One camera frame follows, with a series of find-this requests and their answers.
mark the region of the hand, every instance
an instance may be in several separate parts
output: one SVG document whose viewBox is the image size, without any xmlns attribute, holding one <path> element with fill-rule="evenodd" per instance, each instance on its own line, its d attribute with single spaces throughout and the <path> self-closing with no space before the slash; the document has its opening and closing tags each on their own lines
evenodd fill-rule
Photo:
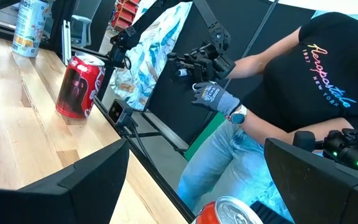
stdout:
<svg viewBox="0 0 358 224">
<path fill-rule="evenodd" d="M 230 116 L 239 106 L 240 100 L 222 87 L 210 82 L 197 83 L 194 86 L 194 105 L 205 106 L 210 110 L 221 112 L 224 116 Z"/>
</svg>

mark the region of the aluminum can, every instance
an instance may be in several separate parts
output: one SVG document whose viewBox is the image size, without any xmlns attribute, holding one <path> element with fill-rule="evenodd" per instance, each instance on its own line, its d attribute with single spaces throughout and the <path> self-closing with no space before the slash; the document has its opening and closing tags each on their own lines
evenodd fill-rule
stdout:
<svg viewBox="0 0 358 224">
<path fill-rule="evenodd" d="M 56 110 L 67 118 L 87 118 L 103 78 L 104 62 L 95 56 L 77 52 L 68 63 Z"/>
<path fill-rule="evenodd" d="M 36 57 L 39 51 L 49 3 L 42 0 L 22 0 L 13 36 L 13 52 L 24 57 Z"/>
<path fill-rule="evenodd" d="M 223 196 L 204 206 L 192 224 L 263 224 L 258 215 L 240 200 Z"/>
</svg>

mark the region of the wooden surface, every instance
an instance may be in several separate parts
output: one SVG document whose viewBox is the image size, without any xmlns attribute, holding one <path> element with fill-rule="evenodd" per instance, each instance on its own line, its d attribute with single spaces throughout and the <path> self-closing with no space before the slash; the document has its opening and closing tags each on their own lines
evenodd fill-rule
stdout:
<svg viewBox="0 0 358 224">
<path fill-rule="evenodd" d="M 119 139 L 95 106 L 87 121 L 56 112 L 64 71 L 55 53 L 23 58 L 0 39 L 0 188 L 23 187 Z M 111 223 L 186 221 L 131 153 Z"/>
</svg>

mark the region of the camera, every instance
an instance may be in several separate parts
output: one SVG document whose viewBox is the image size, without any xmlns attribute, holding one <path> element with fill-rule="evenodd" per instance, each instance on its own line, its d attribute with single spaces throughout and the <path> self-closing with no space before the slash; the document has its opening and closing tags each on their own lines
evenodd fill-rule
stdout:
<svg viewBox="0 0 358 224">
<path fill-rule="evenodd" d="M 133 112 L 134 110 L 124 100 L 115 99 L 108 114 L 113 125 L 123 127 L 131 123 Z"/>
</svg>

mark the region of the white watch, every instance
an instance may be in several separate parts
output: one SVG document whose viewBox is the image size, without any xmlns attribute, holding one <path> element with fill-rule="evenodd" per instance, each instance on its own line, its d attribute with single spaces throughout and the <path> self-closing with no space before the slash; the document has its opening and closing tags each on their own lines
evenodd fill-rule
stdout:
<svg viewBox="0 0 358 224">
<path fill-rule="evenodd" d="M 232 124 L 240 125 L 246 120 L 247 108 L 245 106 L 240 106 L 233 114 L 230 115 L 229 121 Z"/>
</svg>

